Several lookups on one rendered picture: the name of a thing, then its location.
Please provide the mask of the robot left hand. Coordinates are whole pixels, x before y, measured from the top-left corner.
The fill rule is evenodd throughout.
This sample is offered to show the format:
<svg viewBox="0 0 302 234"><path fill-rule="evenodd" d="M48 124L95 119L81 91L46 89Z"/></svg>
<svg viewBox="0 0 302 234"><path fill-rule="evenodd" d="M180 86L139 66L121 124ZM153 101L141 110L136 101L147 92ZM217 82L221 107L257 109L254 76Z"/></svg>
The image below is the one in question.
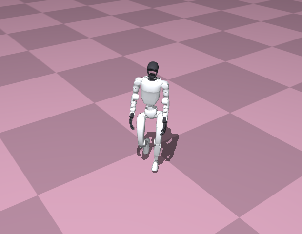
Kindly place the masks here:
<svg viewBox="0 0 302 234"><path fill-rule="evenodd" d="M166 127L167 127L167 121L166 121L166 118L164 117L163 118L163 129L162 129L163 133L161 133L160 135L163 135L165 133Z"/></svg>

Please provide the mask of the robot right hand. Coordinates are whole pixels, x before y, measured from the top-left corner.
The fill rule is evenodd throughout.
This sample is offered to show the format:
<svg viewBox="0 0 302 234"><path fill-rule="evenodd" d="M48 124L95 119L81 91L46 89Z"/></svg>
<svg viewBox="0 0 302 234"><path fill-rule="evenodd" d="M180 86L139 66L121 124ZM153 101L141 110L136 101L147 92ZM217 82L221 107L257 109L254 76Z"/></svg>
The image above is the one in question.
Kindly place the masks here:
<svg viewBox="0 0 302 234"><path fill-rule="evenodd" d="M133 127L133 125L132 125L132 119L134 118L134 113L131 113L129 117L130 117L130 119L129 119L130 128L131 128L132 130L134 130L134 127Z"/></svg>

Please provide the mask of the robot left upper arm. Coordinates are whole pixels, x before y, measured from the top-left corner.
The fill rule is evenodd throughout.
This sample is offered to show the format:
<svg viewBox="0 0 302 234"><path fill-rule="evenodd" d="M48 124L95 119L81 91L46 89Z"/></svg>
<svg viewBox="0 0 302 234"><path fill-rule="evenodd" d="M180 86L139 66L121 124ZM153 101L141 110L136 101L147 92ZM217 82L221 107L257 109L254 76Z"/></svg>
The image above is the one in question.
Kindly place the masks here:
<svg viewBox="0 0 302 234"><path fill-rule="evenodd" d="M167 105L167 100L169 99L169 83L165 80L161 80L161 87L163 88L162 104Z"/></svg>

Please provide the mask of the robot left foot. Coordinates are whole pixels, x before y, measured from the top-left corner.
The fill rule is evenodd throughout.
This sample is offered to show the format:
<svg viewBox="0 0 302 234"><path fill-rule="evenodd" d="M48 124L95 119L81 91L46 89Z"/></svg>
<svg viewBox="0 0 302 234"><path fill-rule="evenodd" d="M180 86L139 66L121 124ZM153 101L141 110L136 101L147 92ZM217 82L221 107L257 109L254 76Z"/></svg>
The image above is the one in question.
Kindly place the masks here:
<svg viewBox="0 0 302 234"><path fill-rule="evenodd" d="M152 165L152 168L151 168L151 170L152 171L157 171L157 169L158 169L158 164L159 164L159 162L153 162L153 165Z"/></svg>

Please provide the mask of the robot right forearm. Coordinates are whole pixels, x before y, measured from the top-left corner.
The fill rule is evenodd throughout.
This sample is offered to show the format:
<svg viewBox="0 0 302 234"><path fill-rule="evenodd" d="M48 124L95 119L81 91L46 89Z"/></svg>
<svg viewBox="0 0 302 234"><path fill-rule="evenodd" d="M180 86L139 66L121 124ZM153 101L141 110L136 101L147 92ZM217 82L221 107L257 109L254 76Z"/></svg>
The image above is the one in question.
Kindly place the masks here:
<svg viewBox="0 0 302 234"><path fill-rule="evenodd" d="M131 96L130 114L134 113L134 115L135 115L136 104L137 104L137 102L135 100L133 100L133 94L132 94L132 96Z"/></svg>

